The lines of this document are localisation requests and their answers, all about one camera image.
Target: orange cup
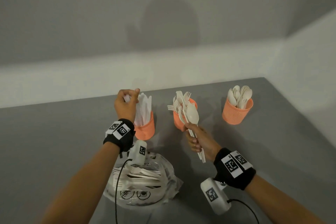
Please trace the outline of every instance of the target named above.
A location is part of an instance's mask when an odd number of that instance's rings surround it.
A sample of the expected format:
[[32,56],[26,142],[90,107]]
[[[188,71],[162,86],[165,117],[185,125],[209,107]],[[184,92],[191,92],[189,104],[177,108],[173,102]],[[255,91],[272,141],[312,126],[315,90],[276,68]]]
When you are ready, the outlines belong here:
[[155,133],[155,126],[154,126],[154,116],[153,111],[150,112],[150,120],[146,125],[143,126],[134,126],[135,136],[139,140],[148,140],[153,137]]
[[[197,104],[196,104],[196,102],[195,102],[193,99],[189,99],[189,102],[190,102],[190,103],[195,103],[195,107],[196,107],[196,110],[197,110]],[[174,111],[174,112],[173,112],[173,115],[174,115],[174,124],[175,124],[175,126],[176,126],[179,130],[181,130],[182,132],[183,132],[183,131],[186,131],[187,129],[184,128],[184,124],[183,124],[183,122],[180,120],[180,118],[179,118],[179,114],[178,114],[177,112]]]
[[251,98],[247,101],[246,109],[239,109],[237,107],[234,107],[232,104],[229,103],[228,98],[226,98],[222,117],[227,123],[231,125],[237,125],[242,122],[242,120],[245,118],[245,116],[252,107],[253,100]]

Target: white device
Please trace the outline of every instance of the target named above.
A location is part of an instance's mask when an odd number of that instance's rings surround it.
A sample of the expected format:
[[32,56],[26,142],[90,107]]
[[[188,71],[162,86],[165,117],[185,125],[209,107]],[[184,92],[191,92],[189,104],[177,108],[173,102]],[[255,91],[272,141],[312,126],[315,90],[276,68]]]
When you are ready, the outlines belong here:
[[147,154],[147,143],[142,140],[137,140],[134,146],[130,149],[128,158],[132,159],[128,164],[132,167],[140,167],[145,163]]
[[222,185],[212,178],[201,183],[201,189],[217,215],[221,215],[231,208],[231,203],[228,203],[229,198],[223,192],[226,186],[226,184]]

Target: circular icon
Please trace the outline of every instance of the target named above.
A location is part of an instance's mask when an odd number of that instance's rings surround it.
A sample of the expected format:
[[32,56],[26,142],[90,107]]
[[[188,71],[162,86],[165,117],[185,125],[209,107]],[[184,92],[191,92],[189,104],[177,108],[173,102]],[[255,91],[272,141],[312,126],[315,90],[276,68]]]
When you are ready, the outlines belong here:
[[122,199],[130,199],[134,196],[135,191],[130,191],[130,190],[123,190],[120,192],[120,196]]
[[146,200],[151,196],[151,193],[149,191],[137,191],[136,196],[140,200]]

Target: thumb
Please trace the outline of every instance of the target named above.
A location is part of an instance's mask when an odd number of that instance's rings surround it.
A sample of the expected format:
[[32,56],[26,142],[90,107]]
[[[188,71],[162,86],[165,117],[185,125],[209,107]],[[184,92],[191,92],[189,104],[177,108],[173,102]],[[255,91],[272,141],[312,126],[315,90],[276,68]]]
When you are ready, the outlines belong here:
[[131,102],[132,104],[135,105],[135,104],[138,102],[138,96],[139,96],[139,93],[140,93],[140,89],[136,89],[136,90],[134,91],[134,94],[132,95],[131,100],[130,100],[130,102]]
[[193,132],[195,132],[196,134],[202,134],[203,131],[196,125],[196,124],[192,124],[192,123],[186,123],[185,126],[188,129],[191,129]]

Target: gray table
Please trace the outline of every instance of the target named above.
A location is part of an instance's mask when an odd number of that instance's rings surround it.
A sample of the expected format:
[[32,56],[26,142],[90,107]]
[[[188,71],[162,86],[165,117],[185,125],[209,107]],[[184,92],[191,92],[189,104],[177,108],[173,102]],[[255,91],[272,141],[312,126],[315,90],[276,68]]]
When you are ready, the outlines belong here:
[[[229,88],[248,85],[254,107],[245,120],[228,125],[221,111]],[[263,178],[328,223],[334,223],[336,150],[265,78],[146,92],[153,96],[156,133],[149,149],[165,156],[183,180],[180,192],[151,213],[118,208],[120,223],[255,223],[239,204],[216,216],[200,183],[215,175],[202,164],[167,110],[176,90],[190,91],[199,124],[222,145],[238,150]],[[70,177],[101,147],[116,120],[115,96],[0,109],[0,223],[32,223]],[[245,201],[261,223],[270,223],[245,192],[226,188],[229,198]],[[114,223],[114,203],[102,197],[91,223]]]

